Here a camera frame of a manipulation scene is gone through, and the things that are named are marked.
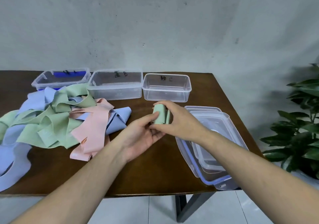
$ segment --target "white wall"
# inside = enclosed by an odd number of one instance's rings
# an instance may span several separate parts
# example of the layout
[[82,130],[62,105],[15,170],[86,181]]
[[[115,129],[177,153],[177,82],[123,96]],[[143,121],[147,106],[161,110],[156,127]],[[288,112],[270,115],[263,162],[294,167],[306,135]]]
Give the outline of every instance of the white wall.
[[0,69],[212,72],[255,139],[319,55],[319,0],[0,0]]

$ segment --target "left hand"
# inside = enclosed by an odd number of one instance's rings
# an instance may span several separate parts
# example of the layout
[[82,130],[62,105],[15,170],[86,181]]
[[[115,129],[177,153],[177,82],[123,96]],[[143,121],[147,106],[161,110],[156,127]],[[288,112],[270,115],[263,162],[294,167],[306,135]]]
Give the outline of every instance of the left hand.
[[163,132],[149,128],[149,123],[158,116],[159,112],[155,112],[133,121],[114,139],[119,140],[123,145],[123,156],[126,162],[144,153],[165,135]]

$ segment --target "potted plant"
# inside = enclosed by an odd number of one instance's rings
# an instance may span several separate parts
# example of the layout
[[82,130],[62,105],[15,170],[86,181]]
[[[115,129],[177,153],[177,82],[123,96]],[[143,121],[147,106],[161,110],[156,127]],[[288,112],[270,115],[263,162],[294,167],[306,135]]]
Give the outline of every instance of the potted plant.
[[319,179],[319,79],[290,83],[293,92],[288,99],[297,103],[305,112],[278,111],[286,121],[278,121],[270,129],[277,135],[261,138],[276,149],[266,150],[264,156],[271,162],[281,162],[288,172],[301,170]]

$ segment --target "right hand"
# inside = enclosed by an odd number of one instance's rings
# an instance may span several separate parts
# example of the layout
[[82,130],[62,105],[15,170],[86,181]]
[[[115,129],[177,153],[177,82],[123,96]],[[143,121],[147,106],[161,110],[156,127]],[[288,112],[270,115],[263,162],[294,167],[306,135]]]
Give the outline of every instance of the right hand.
[[175,137],[192,142],[200,140],[209,134],[210,130],[204,127],[188,110],[171,101],[159,101],[156,104],[163,104],[173,115],[171,124],[153,124],[150,129],[156,129]]

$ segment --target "hand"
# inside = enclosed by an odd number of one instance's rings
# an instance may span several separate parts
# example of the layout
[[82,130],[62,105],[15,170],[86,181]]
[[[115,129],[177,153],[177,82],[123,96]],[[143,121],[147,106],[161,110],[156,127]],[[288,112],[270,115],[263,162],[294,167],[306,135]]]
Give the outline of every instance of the hand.
[[163,104],[173,114],[172,124],[154,124],[150,125],[155,129],[184,140],[200,142],[201,138],[210,133],[210,130],[204,127],[191,113],[184,107],[181,107],[171,101],[159,101],[156,104]]
[[123,144],[123,155],[126,162],[144,153],[165,133],[149,128],[149,123],[159,116],[159,112],[146,115],[133,121],[114,140]]

